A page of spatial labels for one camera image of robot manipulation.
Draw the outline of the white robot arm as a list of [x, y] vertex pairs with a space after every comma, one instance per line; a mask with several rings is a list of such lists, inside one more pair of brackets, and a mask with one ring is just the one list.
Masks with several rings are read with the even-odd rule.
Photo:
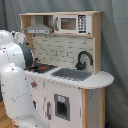
[[0, 30], [0, 86], [7, 116], [19, 128], [50, 128], [49, 122], [34, 108], [24, 70], [33, 64], [33, 53], [16, 44], [12, 34]]

